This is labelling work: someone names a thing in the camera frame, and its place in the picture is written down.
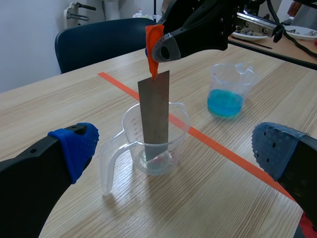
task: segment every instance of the blue chair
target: blue chair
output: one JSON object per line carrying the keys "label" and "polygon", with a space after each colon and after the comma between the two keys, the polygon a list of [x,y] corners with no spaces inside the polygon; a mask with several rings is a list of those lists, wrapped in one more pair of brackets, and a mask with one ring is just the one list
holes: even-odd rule
{"label": "blue chair", "polygon": [[61,73],[145,48],[147,18],[128,18],[78,26],[60,32],[55,52]]}

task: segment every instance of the blue rubber pad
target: blue rubber pad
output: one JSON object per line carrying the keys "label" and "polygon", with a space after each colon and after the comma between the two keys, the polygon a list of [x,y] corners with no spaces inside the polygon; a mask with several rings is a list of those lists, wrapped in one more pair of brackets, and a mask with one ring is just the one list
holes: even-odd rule
{"label": "blue rubber pad", "polygon": [[87,126],[84,135],[78,135],[67,129],[58,129],[49,132],[49,136],[58,139],[61,143],[66,166],[72,183],[76,183],[87,161],[95,154],[99,140],[98,129],[90,123],[79,123]]}
{"label": "blue rubber pad", "polygon": [[263,122],[255,127],[252,135],[254,156],[260,167],[274,181],[283,174],[292,158],[303,132],[272,122]]}

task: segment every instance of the clear plastic measuring cup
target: clear plastic measuring cup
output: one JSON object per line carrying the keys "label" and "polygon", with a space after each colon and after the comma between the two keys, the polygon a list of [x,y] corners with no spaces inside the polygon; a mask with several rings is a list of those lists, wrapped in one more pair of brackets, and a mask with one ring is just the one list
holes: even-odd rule
{"label": "clear plastic measuring cup", "polygon": [[[122,131],[106,143],[100,152],[100,180],[104,195],[112,189],[115,161],[126,150],[130,150],[133,164],[146,174],[163,175],[175,168],[190,121],[182,103],[169,103],[168,119],[168,143],[146,144],[143,140],[140,104],[126,111],[121,121]],[[162,153],[154,158],[146,158],[146,147],[159,149]]]}
{"label": "clear plastic measuring cup", "polygon": [[239,113],[257,79],[253,66],[247,69],[242,63],[212,66],[207,101],[209,110],[221,116]]}

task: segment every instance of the wood grain surface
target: wood grain surface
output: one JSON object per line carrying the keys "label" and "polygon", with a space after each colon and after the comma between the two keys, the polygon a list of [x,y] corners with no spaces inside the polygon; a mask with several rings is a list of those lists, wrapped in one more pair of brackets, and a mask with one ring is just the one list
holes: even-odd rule
{"label": "wood grain surface", "polygon": [[[233,119],[210,114],[210,66],[244,62],[259,82]],[[191,126],[256,164],[251,133],[273,121],[317,137],[317,72],[235,46],[161,64],[170,70],[170,100],[182,102]],[[171,173],[146,176],[129,153],[116,162],[113,191],[103,197],[99,150],[120,131],[137,101],[97,75],[104,71],[137,90],[150,76],[144,51],[110,59],[0,94],[0,160],[12,158],[50,130],[80,121],[100,131],[96,155],[58,201],[42,238],[292,238],[300,207],[190,135]]]}
{"label": "wood grain surface", "polygon": [[[232,41],[236,41],[236,42],[239,42],[239,43],[242,43],[245,45],[249,45],[249,46],[261,49],[263,51],[269,51],[269,52],[273,52],[273,53],[276,53],[279,55],[294,58],[297,60],[302,60],[302,61],[317,64],[316,58],[309,56],[308,54],[303,52],[301,49],[297,48],[293,42],[286,39],[284,36],[277,43],[273,42],[273,38],[266,38],[266,39],[262,39],[259,41],[254,41],[254,43],[268,46],[268,47],[271,47],[272,49],[266,49],[266,48],[261,47],[261,46],[256,46],[256,45],[248,43],[248,42],[240,41],[239,39],[233,38],[231,36],[229,36],[229,39]],[[317,53],[317,47],[314,45],[314,41],[304,41],[304,40],[297,40],[297,41],[302,46],[305,46],[306,48],[308,48],[312,52]]]}

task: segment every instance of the metal plate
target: metal plate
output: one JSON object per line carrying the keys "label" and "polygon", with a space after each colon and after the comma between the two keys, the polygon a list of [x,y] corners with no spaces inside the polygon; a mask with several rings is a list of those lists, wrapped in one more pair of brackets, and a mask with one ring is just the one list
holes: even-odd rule
{"label": "metal plate", "polygon": [[[169,71],[156,79],[138,82],[144,143],[168,142]],[[167,146],[145,148],[147,161],[167,150]]]}

